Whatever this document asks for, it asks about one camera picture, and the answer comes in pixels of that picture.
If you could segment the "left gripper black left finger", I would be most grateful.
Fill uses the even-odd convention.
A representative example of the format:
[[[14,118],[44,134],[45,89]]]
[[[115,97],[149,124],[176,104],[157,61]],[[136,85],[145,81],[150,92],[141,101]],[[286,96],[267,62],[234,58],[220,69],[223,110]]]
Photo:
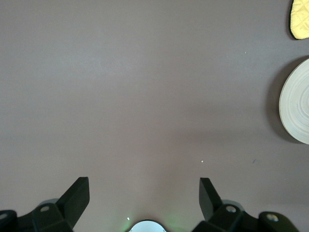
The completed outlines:
[[[17,219],[19,232],[72,232],[90,202],[89,178],[79,177],[56,202]]]

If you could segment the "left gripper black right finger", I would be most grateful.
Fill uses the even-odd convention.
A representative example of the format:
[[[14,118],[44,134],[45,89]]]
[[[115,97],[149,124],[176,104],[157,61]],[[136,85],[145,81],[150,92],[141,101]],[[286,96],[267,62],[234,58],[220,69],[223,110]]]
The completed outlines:
[[[194,232],[256,232],[258,219],[238,202],[222,200],[209,178],[200,178],[199,205],[204,220]]]

